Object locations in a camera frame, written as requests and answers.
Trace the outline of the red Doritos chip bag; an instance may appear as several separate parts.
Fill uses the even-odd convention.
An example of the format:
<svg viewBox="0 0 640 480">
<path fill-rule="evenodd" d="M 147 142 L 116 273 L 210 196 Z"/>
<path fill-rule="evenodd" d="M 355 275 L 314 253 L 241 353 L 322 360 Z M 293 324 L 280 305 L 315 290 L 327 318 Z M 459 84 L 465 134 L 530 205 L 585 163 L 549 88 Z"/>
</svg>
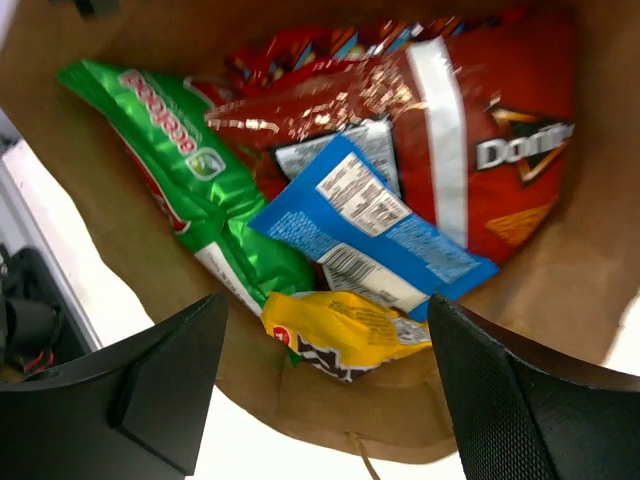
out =
<svg viewBox="0 0 640 480">
<path fill-rule="evenodd" d="M 530 18 L 346 63 L 205 121 L 269 198 L 341 133 L 416 214 L 503 263 L 558 199 L 575 54 L 570 19 Z"/>
</svg>

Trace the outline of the blue snack bar wrapper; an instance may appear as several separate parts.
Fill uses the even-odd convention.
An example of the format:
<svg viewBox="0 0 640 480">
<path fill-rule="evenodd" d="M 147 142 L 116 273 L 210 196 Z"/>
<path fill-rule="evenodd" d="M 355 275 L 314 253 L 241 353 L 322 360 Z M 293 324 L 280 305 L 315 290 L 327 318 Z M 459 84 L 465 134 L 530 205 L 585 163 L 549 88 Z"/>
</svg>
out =
<svg viewBox="0 0 640 480">
<path fill-rule="evenodd" d="M 499 271 L 416 215 L 342 135 L 250 225 L 417 321 L 433 294 L 459 299 Z"/>
</svg>

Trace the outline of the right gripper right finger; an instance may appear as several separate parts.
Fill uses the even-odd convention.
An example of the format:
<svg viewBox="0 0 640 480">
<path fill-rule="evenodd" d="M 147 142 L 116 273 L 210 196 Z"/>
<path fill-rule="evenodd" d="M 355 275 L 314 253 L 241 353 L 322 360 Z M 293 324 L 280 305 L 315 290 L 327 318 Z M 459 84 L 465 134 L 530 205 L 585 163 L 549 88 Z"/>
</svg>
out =
<svg viewBox="0 0 640 480">
<path fill-rule="evenodd" d="M 434 295 L 428 326 L 468 479 L 636 479 L 639 379 Z"/>
</svg>

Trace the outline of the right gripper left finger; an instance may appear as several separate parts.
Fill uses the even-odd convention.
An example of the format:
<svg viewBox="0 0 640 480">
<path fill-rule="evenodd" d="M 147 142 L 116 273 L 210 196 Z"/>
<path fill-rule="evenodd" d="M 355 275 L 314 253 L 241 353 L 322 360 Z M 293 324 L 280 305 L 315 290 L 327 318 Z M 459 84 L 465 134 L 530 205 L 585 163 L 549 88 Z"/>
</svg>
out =
<svg viewBox="0 0 640 480">
<path fill-rule="evenodd" d="M 194 474 L 224 342 L 223 294 L 1 387 L 4 479 Z"/>
</svg>

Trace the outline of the yellow M&M's candy packet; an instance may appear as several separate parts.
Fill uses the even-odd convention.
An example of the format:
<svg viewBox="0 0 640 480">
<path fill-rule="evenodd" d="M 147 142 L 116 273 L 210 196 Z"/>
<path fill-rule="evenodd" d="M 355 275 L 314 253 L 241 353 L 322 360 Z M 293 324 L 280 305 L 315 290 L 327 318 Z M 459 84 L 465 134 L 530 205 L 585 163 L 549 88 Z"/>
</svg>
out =
<svg viewBox="0 0 640 480">
<path fill-rule="evenodd" d="M 273 292 L 261 320 L 270 336 L 344 383 L 432 346 L 426 324 L 352 292 Z"/>
</svg>

